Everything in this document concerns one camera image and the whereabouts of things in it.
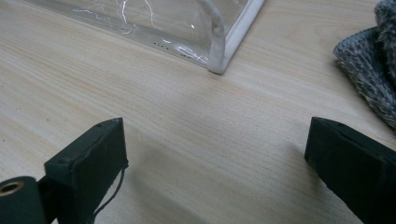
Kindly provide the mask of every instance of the wood grain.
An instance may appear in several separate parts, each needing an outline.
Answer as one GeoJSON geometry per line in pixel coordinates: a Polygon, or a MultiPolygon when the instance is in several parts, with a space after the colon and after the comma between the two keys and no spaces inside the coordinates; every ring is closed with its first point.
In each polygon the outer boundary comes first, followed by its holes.
{"type": "Polygon", "coordinates": [[[97,223],[361,223],[304,161],[312,116],[396,148],[336,66],[374,0],[267,0],[223,76],[21,0],[0,0],[0,179],[123,117],[128,168],[97,223]]]}

